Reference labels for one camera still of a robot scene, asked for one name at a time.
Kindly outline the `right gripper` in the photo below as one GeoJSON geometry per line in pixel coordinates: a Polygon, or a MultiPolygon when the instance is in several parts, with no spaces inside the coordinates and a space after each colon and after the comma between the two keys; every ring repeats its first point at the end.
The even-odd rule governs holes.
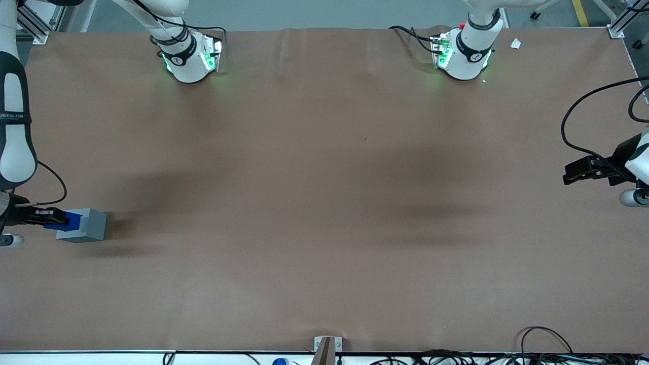
{"type": "MultiPolygon", "coordinates": [[[[17,205],[30,203],[28,199],[16,194],[1,194],[1,229],[24,224],[28,208],[17,205]]],[[[67,226],[66,212],[58,208],[31,208],[29,223],[35,226],[67,226]]]]}

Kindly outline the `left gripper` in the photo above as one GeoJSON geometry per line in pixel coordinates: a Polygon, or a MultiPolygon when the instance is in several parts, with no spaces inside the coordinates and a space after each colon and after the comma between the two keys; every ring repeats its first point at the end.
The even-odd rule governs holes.
{"type": "Polygon", "coordinates": [[[570,185],[584,180],[608,181],[608,185],[617,186],[624,182],[648,183],[648,132],[635,135],[620,143],[608,161],[619,169],[618,175],[606,175],[612,172],[606,159],[596,156],[585,156],[565,166],[563,184],[570,185]]]}

